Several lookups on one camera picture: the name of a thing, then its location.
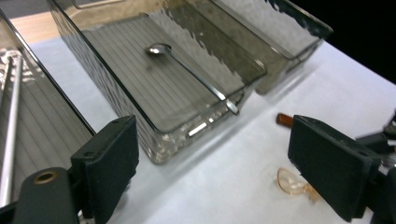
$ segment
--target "metal rod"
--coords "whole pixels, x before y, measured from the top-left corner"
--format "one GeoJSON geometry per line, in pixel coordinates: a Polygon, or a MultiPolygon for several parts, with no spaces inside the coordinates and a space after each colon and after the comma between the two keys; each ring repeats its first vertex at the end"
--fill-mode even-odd
{"type": "Polygon", "coordinates": [[[12,175],[14,168],[15,139],[17,133],[18,104],[20,100],[21,77],[23,70],[23,59],[18,56],[16,61],[16,73],[12,88],[11,106],[9,109],[6,147],[4,151],[3,170],[0,185],[0,207],[11,202],[12,175]]]}

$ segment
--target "white table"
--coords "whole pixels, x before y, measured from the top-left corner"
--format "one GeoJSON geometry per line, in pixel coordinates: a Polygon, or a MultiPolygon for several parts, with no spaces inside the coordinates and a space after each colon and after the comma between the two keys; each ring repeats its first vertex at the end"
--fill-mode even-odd
{"type": "MultiPolygon", "coordinates": [[[[116,117],[61,38],[32,48],[96,131],[116,117]]],[[[253,93],[239,117],[164,165],[140,150],[131,189],[110,223],[345,223],[323,200],[278,188],[279,167],[299,173],[287,156],[290,130],[275,123],[276,114],[320,119],[355,138],[389,121],[396,86],[327,43],[296,73],[267,95],[253,93]]],[[[371,216],[367,209],[353,223],[371,216]]]]}

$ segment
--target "screw hole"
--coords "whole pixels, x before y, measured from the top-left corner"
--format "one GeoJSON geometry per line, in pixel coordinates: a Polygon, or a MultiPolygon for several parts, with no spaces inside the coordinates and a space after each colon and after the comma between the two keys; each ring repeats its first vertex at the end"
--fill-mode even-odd
{"type": "Polygon", "coordinates": [[[53,171],[44,172],[35,177],[35,184],[46,184],[56,178],[57,174],[53,171]]]}

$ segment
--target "orange object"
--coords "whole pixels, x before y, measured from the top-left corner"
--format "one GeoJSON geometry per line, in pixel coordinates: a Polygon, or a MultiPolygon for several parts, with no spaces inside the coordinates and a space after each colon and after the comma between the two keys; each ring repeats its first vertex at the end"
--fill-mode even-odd
{"type": "Polygon", "coordinates": [[[288,115],[279,113],[276,116],[276,123],[291,128],[293,126],[293,118],[288,115]]]}

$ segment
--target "glass tray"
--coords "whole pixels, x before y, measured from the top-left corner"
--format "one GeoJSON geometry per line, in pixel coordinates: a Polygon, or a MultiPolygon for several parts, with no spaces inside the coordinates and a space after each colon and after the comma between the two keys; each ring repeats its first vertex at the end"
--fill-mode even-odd
{"type": "Polygon", "coordinates": [[[49,0],[65,43],[116,113],[136,115],[139,143],[154,163],[169,160],[233,116],[227,101],[191,71],[238,108],[267,73],[262,62],[197,10],[196,2],[201,1],[126,0],[79,6],[49,0]],[[170,55],[148,55],[154,43],[172,46],[185,66],[170,55]]]}
{"type": "Polygon", "coordinates": [[[332,28],[289,0],[200,1],[198,10],[233,41],[264,63],[268,74],[256,88],[265,94],[303,65],[332,28]],[[238,23],[222,24],[234,18],[238,23]]]}
{"type": "Polygon", "coordinates": [[[0,10],[0,172],[3,169],[15,65],[7,73],[7,57],[23,58],[16,127],[11,201],[18,200],[23,180],[42,169],[70,168],[70,157],[94,135],[40,61],[0,10]]]}

